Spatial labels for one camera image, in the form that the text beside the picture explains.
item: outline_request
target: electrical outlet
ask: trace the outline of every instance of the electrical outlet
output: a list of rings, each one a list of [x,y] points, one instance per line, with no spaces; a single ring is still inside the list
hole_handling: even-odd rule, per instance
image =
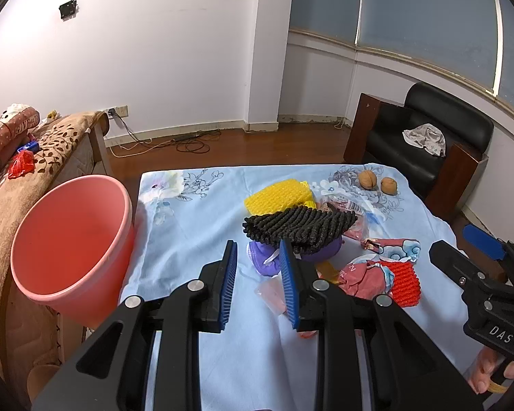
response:
[[[113,107],[116,111],[116,114],[118,114],[120,117],[127,117],[127,105],[121,106],[121,107]]]

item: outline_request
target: brown ball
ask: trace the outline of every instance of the brown ball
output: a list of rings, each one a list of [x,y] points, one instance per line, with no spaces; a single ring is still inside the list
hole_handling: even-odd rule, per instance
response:
[[[362,188],[366,190],[371,190],[377,185],[377,177],[371,170],[362,171],[362,173],[358,175],[358,181],[360,182]]]
[[[398,183],[391,177],[383,177],[381,180],[381,190],[385,195],[394,196],[398,193]]]

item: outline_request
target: blue tablecloth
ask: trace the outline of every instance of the blue tablecloth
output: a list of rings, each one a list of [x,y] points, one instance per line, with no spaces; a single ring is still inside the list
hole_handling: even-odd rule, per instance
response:
[[[200,335],[204,411],[314,409],[317,339],[299,337],[285,316],[274,315],[254,293],[264,277],[247,256],[248,239],[242,230],[242,222],[249,216],[244,199],[288,178],[307,181],[315,197],[339,193],[374,211],[371,237],[418,239],[421,254],[415,271],[423,293],[418,306],[406,311],[459,371],[475,358],[481,345],[463,333],[467,314],[462,291],[428,257],[435,241],[445,240],[455,246],[455,235],[447,223],[428,211],[397,170],[365,167],[379,180],[384,176],[394,178],[398,195],[362,190],[357,174],[363,166],[356,165],[217,167],[156,171],[141,178],[135,248],[122,301],[134,294],[146,300],[167,296],[197,278],[203,265],[220,259],[228,239],[238,243],[230,321],[220,335]],[[347,240],[332,263],[343,266],[363,253],[355,241]],[[152,409],[153,393],[151,376],[147,409]]]

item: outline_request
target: black leather armchair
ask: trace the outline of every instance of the black leather armchair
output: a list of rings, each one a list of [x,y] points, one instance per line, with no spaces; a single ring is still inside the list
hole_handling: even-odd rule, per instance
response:
[[[407,144],[403,130],[423,124],[445,137],[445,157]],[[413,85],[403,106],[360,96],[344,158],[347,163],[380,163],[397,168],[430,211],[451,219],[485,167],[493,122],[483,112],[435,86]]]

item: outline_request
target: purple cloth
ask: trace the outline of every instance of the purple cloth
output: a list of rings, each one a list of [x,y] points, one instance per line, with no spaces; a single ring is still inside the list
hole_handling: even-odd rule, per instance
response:
[[[333,257],[343,244],[343,237],[330,242],[328,245],[311,255],[301,255],[303,261],[322,262]],[[268,244],[262,244],[258,241],[250,241],[248,244],[248,257],[252,261],[255,269],[265,277],[273,277],[280,273],[280,257],[272,260],[272,264],[266,266],[263,264],[275,252],[275,248]]]

